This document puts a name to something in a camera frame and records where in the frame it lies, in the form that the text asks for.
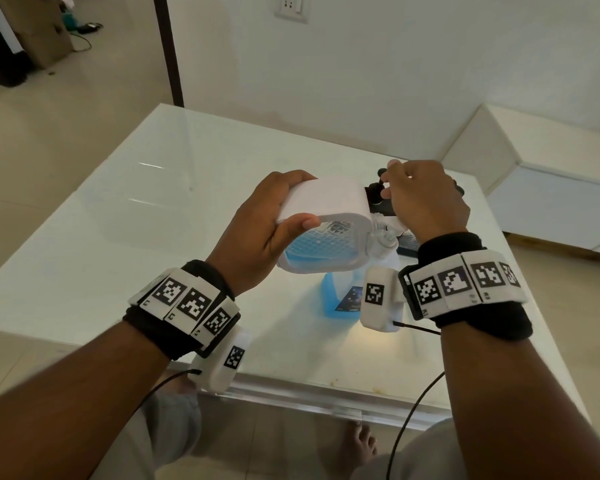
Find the foot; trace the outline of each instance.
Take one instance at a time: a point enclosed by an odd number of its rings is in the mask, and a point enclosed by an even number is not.
[[[155,385],[157,386],[163,380],[177,373],[178,371],[172,371],[170,369],[167,369],[162,373],[160,379],[158,379],[158,382],[156,382]],[[167,382],[167,384],[160,387],[158,391],[169,394],[192,394],[196,391],[196,384],[185,374],[183,376],[176,377],[176,379],[170,380],[169,382]]]
[[[359,422],[349,421],[345,433],[340,462],[342,473],[349,478],[356,468],[368,463],[378,453],[377,441],[371,436],[371,428]]]

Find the cable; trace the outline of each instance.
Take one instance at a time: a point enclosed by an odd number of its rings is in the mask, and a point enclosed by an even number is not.
[[[69,32],[69,35],[73,35],[74,37],[81,38],[82,40],[85,40],[89,44],[88,48],[83,48],[80,50],[73,49],[74,52],[86,52],[87,50],[91,50],[93,48],[93,46],[91,45],[91,42],[89,42],[89,40],[87,38],[83,37],[82,35],[74,34],[73,32]]]
[[[445,373],[442,372],[442,374],[440,374],[438,377],[436,377],[433,380],[433,382],[431,384],[429,384],[427,386],[427,388],[424,389],[424,391],[422,391],[422,394],[420,395],[420,397],[418,398],[418,400],[416,401],[416,403],[411,407],[411,411],[409,411],[409,415],[407,416],[407,419],[404,421],[404,424],[402,425],[402,428],[400,429],[400,433],[398,433],[398,437],[395,439],[395,443],[393,444],[393,450],[391,451],[391,456],[389,457],[389,465],[386,468],[386,480],[390,480],[391,466],[393,464],[393,457],[395,456],[395,451],[398,448],[398,443],[400,443],[400,439],[402,437],[402,434],[404,433],[404,430],[407,429],[407,424],[409,423],[409,419],[411,419],[411,416],[413,416],[413,413],[416,411],[416,408],[418,407],[418,404],[422,401],[422,398],[426,395],[426,393],[429,392],[429,389],[431,389],[433,386],[435,386],[436,382],[438,382],[440,379],[442,379],[442,377],[444,375],[445,375]]]
[[[428,331],[429,333],[435,333],[436,335],[440,335],[439,331],[435,331],[435,330],[432,330],[430,328],[424,328],[424,327],[417,326],[417,325],[409,325],[407,323],[402,323],[402,322],[393,322],[393,324],[396,325],[396,326],[403,326],[403,327],[407,327],[407,328],[415,328],[416,330]]]
[[[140,401],[140,404],[138,404],[138,407],[136,407],[136,411],[138,411],[138,409],[140,409],[142,407],[142,405],[149,400],[149,398],[153,395],[153,393],[155,393],[158,389],[160,389],[160,387],[167,384],[167,382],[169,382],[173,379],[176,379],[178,377],[181,377],[185,374],[195,374],[195,375],[199,376],[200,374],[202,374],[202,371],[200,371],[199,369],[189,369],[188,371],[180,371],[177,374],[167,377],[167,379],[163,380],[160,384],[158,384],[156,387],[151,389],[151,391],[149,391],[149,394],[144,396],[143,400]]]

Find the white table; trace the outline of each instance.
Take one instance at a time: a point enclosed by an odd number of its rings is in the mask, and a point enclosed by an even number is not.
[[[388,160],[161,105],[0,268],[0,330],[85,344],[120,320],[126,299],[162,270],[205,258],[270,171],[343,173],[368,185]],[[476,179],[449,174],[466,191],[469,229],[521,275]],[[439,339],[323,317],[321,278],[275,269],[239,298],[240,323],[255,339],[226,395],[399,424],[443,370]],[[586,414],[533,299],[525,307],[536,348]],[[181,366],[191,359],[181,359]],[[410,427],[424,429],[449,415],[442,381]]]

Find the electrical outlet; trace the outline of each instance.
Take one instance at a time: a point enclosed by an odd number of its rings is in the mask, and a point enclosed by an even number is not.
[[[306,23],[306,7],[303,5],[304,0],[280,0],[276,16]]]

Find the white container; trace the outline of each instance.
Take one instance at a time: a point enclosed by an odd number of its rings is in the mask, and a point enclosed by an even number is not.
[[[296,185],[282,204],[278,223],[308,212],[322,224],[298,237],[278,265],[291,273],[351,271],[369,260],[374,228],[364,187],[348,177],[327,177]]]

